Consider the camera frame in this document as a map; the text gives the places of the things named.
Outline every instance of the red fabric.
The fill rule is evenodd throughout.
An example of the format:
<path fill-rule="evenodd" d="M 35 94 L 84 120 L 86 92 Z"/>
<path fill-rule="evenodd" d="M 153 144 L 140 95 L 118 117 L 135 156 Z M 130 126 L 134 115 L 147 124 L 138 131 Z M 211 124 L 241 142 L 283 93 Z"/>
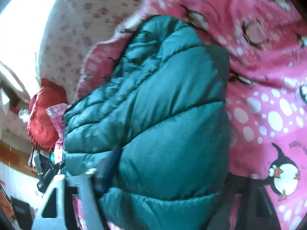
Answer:
<path fill-rule="evenodd" d="M 61 86 L 46 78 L 41 80 L 41 88 L 38 91 L 28 121 L 28 135 L 34 144 L 40 145 L 48 152 L 53 151 L 59 136 L 46 113 L 46 109 L 58 103 L 66 102 L 65 90 Z"/>

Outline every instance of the cartoon penguin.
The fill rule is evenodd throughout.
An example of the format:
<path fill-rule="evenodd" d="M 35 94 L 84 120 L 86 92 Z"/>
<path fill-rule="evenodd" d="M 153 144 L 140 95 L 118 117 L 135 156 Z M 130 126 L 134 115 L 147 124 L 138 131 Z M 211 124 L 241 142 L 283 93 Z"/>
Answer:
<path fill-rule="evenodd" d="M 243 37 L 253 47 L 261 49 L 262 44 L 269 43 L 269 39 L 266 37 L 262 23 L 259 19 L 247 23 L 243 21 L 242 25 Z"/>
<path fill-rule="evenodd" d="M 244 85 L 249 85 L 249 86 L 252 86 L 252 87 L 255 86 L 255 82 L 238 75 L 234 71 L 230 71 L 230 73 L 231 73 L 231 77 L 229 78 L 229 82 L 239 81 L 240 83 L 242 83 Z"/>
<path fill-rule="evenodd" d="M 133 33 L 138 26 L 144 21 L 144 19 L 139 14 L 134 14 L 129 17 L 122 25 L 116 27 L 116 33 Z"/>
<path fill-rule="evenodd" d="M 286 200 L 288 195 L 294 193 L 300 180 L 298 166 L 289 157 L 285 156 L 277 144 L 272 144 L 278 158 L 269 168 L 269 176 L 264 180 L 264 185 L 270 185 L 273 192 L 278 195 L 278 201 Z"/>
<path fill-rule="evenodd" d="M 296 34 L 297 41 L 300 44 L 300 48 L 307 47 L 307 35 Z"/>
<path fill-rule="evenodd" d="M 303 101 L 307 103 L 307 85 L 300 86 L 300 96 L 302 97 Z"/>
<path fill-rule="evenodd" d="M 286 0 L 271 0 L 271 1 L 275 2 L 278 6 L 280 6 L 281 8 L 283 8 L 286 11 L 291 10 L 291 5 Z"/>
<path fill-rule="evenodd" d="M 185 9 L 185 15 L 183 19 L 185 20 L 186 24 L 190 25 L 191 27 L 208 30 L 209 23 L 205 16 L 201 13 L 193 10 L 189 10 L 186 6 L 180 5 Z"/>

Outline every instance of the window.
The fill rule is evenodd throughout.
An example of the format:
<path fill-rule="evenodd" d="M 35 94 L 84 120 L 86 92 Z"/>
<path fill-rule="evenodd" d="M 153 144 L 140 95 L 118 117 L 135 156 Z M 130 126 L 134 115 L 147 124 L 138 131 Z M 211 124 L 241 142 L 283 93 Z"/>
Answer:
<path fill-rule="evenodd" d="M 11 0 L 0 14 L 0 61 L 16 74 L 30 97 L 39 89 L 36 57 L 55 1 Z"/>

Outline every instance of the pink fleece blanket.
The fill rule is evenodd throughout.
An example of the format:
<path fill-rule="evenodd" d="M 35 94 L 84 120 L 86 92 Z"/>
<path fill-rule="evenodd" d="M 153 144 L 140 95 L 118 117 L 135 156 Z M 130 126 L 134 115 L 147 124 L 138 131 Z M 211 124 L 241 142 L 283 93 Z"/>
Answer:
<path fill-rule="evenodd" d="M 177 17 L 229 51 L 242 81 L 230 82 L 226 95 L 229 171 L 265 180 L 281 229 L 296 229 L 307 212 L 307 111 L 298 93 L 307 83 L 307 26 L 297 10 L 288 0 L 143 0 L 88 53 L 76 100 L 110 78 L 131 33 L 152 15 Z"/>

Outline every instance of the teal puffer jacket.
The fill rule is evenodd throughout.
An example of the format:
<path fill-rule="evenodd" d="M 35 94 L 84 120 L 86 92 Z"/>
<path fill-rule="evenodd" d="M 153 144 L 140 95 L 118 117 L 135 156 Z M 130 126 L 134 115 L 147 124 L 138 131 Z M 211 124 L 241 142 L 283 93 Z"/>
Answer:
<path fill-rule="evenodd" d="M 228 170 L 229 58 L 193 28 L 155 16 L 135 32 L 110 82 L 65 114 L 67 175 L 123 147 L 99 200 L 125 230 L 198 230 L 219 205 Z"/>

